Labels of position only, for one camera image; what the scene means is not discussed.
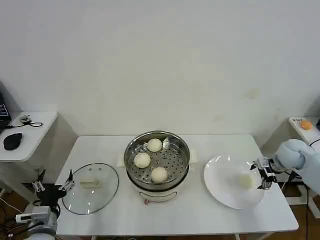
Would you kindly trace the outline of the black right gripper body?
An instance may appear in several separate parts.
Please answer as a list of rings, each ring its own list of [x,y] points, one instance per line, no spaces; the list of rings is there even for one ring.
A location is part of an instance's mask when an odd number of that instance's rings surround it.
[[[259,173],[262,183],[276,183],[276,175],[269,165],[262,165],[259,167]]]

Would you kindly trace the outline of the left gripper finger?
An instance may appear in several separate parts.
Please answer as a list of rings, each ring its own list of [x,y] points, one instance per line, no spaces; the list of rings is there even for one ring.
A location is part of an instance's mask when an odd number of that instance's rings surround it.
[[[70,189],[72,189],[75,186],[75,181],[73,179],[73,172],[72,170],[69,171],[69,175],[67,180],[65,181],[64,185],[60,186],[58,189],[60,191],[68,192]]]
[[[46,174],[46,170],[44,169],[38,176],[35,181],[32,182],[32,186],[36,192],[45,191],[45,187],[43,186],[42,182],[44,180],[44,176]]]

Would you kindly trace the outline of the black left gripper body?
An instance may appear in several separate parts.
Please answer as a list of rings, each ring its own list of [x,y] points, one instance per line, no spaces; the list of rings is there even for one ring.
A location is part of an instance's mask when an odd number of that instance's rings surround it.
[[[63,197],[63,187],[61,185],[47,185],[44,190],[37,190],[36,196],[40,200],[40,206],[56,208],[59,199]]]

